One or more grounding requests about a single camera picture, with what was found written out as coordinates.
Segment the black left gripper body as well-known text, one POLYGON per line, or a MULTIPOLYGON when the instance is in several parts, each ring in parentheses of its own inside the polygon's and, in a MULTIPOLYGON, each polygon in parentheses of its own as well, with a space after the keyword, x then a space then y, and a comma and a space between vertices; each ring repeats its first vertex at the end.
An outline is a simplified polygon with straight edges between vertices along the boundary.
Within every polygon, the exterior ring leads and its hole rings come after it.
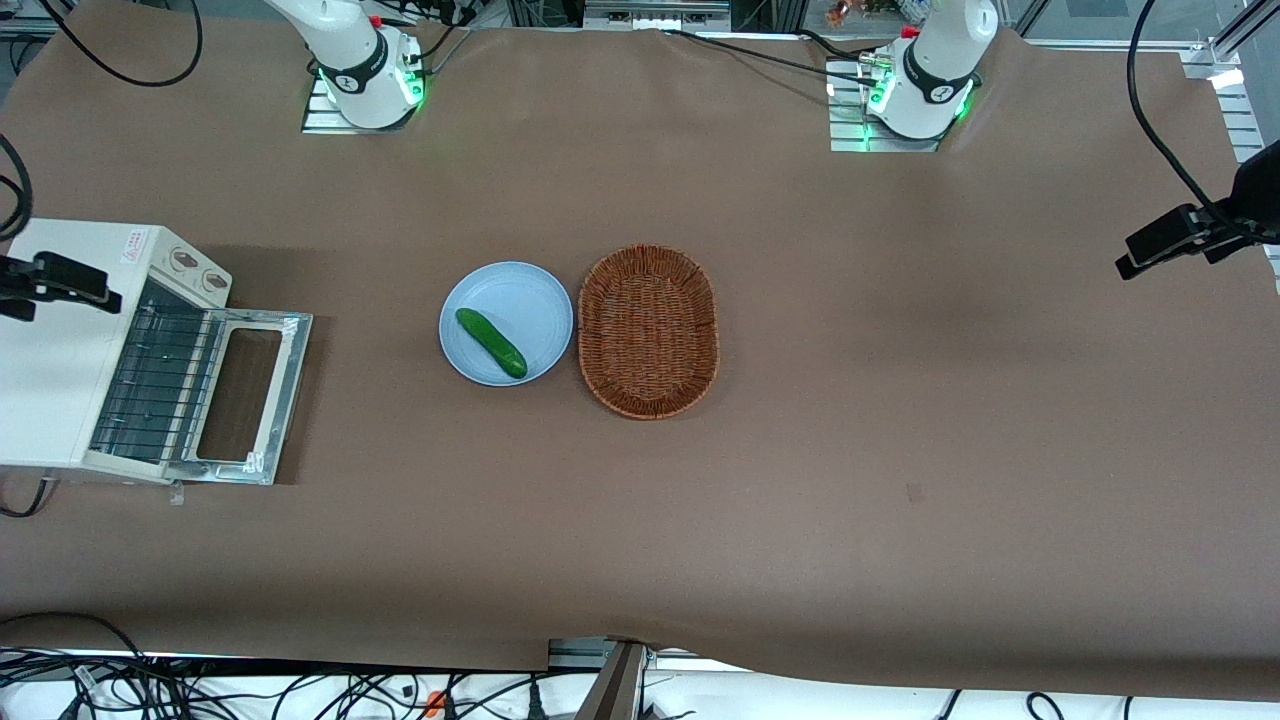
POLYGON ((1208 264, 1252 246, 1277 246, 1279 141, 1242 163, 1231 192, 1213 206, 1216 245, 1204 250, 1208 264))

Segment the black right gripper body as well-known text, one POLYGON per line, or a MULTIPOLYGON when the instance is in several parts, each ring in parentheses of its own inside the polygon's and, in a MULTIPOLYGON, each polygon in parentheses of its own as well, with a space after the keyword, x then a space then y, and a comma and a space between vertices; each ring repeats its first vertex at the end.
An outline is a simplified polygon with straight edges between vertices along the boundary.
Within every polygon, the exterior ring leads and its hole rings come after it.
POLYGON ((38 264, 1 256, 1 315, 32 322, 36 313, 38 264))

